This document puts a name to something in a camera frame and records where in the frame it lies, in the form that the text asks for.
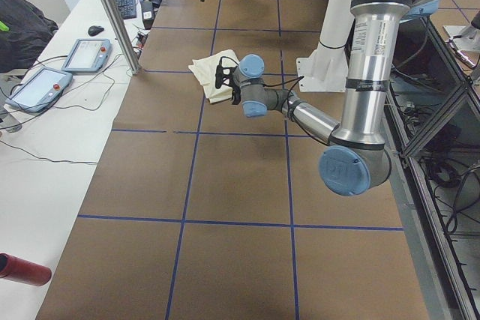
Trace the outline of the white long-sleeve cat shirt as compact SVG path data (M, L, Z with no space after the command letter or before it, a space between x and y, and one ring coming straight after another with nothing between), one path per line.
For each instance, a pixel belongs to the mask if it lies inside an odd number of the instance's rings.
M223 56L223 66L235 67L235 62L239 62L236 53L232 49L227 49L207 58L193 59L193 64L188 66L188 69L202 86L209 103L219 103L232 97L232 89L230 87L222 85L219 89L215 88L216 68Z

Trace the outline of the black power adapter box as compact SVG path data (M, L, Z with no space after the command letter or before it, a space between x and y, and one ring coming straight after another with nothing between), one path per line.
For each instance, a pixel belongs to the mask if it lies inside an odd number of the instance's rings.
M154 11L153 3L145 0L140 2L140 6L141 6L143 28L145 30L150 30L155 20L155 11Z

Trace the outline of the black computer keyboard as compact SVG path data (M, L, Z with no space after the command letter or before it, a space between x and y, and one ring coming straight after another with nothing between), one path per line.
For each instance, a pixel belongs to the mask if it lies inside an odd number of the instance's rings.
M122 19L134 19L137 17L137 0L115 0Z

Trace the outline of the black computer mouse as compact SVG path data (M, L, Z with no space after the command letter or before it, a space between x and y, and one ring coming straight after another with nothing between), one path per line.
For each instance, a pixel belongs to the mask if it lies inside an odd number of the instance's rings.
M104 27L99 26L99 25L92 25L88 28L87 32L88 32L88 35L90 37L94 37L94 36L99 35L103 31L104 31Z

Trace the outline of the far blue teach pendant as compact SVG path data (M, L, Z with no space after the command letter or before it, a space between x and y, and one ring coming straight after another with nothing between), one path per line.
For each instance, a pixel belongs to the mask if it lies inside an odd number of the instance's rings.
M68 73L96 73L106 65L111 51L108 39L77 39L61 69Z

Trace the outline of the blue teach pendant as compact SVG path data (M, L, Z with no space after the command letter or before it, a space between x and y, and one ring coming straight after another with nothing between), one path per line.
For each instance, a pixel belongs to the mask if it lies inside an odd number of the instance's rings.
M73 80L73 74L42 67L5 103L24 112L40 112L62 96Z
M111 51L108 39L77 39L61 69L68 73L96 73L106 65Z

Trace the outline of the black bag with green tag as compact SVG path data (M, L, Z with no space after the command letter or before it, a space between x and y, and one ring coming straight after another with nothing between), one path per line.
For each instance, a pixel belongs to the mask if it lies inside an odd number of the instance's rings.
M1 0L1 72L30 68L58 24L26 0Z

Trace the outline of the near blue teach pendant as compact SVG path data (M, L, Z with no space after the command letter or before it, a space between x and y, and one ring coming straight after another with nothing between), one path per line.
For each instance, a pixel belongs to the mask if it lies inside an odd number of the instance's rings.
M62 96L73 80L73 74L42 67L5 103L24 112L40 112Z

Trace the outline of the red cylinder bottle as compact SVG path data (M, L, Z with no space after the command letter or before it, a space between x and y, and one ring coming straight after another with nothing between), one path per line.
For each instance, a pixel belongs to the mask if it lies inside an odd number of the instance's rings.
M43 265L1 254L1 278L31 286L43 286L50 281L52 271Z

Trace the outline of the aluminium frame post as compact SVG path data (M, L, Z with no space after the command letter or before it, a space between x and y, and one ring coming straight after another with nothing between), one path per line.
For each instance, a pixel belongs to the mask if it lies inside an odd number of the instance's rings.
M130 41L124 20L120 15L115 0L100 0L100 2L103 5L131 73L137 75L140 71L140 63L137 54L134 52L134 46Z

